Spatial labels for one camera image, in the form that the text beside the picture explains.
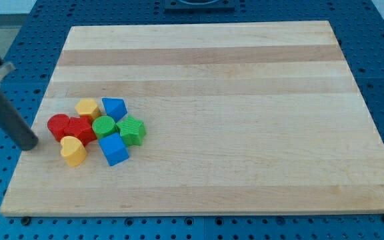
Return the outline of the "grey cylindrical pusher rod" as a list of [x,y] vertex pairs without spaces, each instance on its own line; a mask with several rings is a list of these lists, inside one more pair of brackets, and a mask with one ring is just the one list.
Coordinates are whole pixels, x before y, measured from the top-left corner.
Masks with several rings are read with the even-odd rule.
[[0,91],[0,128],[22,151],[32,150],[38,144],[38,137],[16,108]]

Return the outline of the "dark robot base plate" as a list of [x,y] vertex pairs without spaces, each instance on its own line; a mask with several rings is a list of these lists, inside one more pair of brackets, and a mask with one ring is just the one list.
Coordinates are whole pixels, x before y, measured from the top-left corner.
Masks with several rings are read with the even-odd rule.
[[165,12],[234,10],[237,0],[162,0]]

